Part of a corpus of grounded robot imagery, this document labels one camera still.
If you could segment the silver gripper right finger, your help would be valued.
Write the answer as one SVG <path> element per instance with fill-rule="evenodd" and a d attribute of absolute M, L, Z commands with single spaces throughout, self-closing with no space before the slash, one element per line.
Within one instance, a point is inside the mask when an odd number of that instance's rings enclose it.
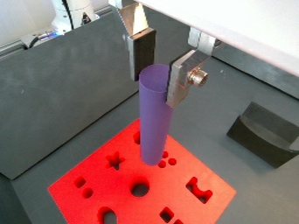
<path fill-rule="evenodd" d="M 173 109 L 186 97 L 190 85 L 201 87 L 208 79 L 202 65 L 221 42 L 202 31 L 190 28 L 188 45 L 192 49 L 170 63 L 166 105 Z"/>

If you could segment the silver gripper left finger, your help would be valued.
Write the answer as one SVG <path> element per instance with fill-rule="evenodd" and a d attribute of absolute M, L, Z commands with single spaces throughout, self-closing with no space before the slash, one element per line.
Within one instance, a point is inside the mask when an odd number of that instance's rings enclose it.
<path fill-rule="evenodd" d="M 108 0 L 124 28 L 130 79 L 138 81 L 141 70 L 154 63 L 154 34 L 148 26 L 144 6 L 134 0 Z"/>

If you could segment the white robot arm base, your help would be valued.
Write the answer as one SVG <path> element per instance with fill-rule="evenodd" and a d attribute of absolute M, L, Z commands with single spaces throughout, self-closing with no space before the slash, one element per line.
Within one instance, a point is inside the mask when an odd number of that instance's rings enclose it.
<path fill-rule="evenodd" d="M 90 0 L 50 0 L 54 18 L 46 28 L 21 37 L 25 49 L 30 49 L 82 25 L 98 19 Z"/>

